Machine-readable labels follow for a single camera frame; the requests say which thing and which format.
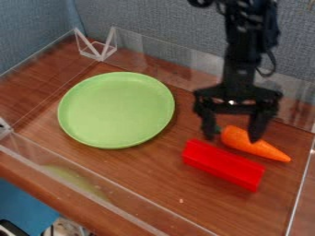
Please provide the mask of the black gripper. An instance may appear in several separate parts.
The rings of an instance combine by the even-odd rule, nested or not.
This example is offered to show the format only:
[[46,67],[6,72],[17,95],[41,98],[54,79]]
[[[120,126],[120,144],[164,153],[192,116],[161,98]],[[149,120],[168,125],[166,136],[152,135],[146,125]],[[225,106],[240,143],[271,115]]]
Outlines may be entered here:
[[214,114],[249,114],[248,138],[260,140],[269,121],[275,118],[283,93],[256,86],[226,88],[222,84],[193,91],[193,110],[200,118],[200,130],[208,140],[220,133]]

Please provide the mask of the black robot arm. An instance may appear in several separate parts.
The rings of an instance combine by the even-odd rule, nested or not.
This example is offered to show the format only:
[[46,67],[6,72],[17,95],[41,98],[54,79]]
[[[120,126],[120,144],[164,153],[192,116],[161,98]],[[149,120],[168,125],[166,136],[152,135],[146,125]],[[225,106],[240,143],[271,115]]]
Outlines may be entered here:
[[200,129],[206,138],[213,138],[217,113],[247,114],[248,139],[255,143],[276,116],[283,97],[279,91],[253,85],[261,57],[271,55],[277,45],[276,0],[186,1],[193,7],[216,7],[224,16],[228,43],[221,82],[193,91]]

